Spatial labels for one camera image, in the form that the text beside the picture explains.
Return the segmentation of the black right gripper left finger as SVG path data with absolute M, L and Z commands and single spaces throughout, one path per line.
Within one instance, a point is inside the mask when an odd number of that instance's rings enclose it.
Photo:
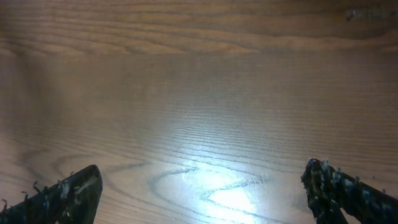
M 51 187 L 37 192 L 17 205 L 4 202 L 1 210 L 1 224 L 93 224 L 103 191 L 103 181 L 96 165 L 90 165 L 69 177 L 57 181 Z

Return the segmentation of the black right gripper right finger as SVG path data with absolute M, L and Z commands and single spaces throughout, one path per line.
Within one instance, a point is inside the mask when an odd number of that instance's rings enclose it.
M 317 224 L 346 223 L 343 212 L 361 224 L 397 223 L 396 198 L 329 166 L 327 161 L 310 159 L 301 181 Z

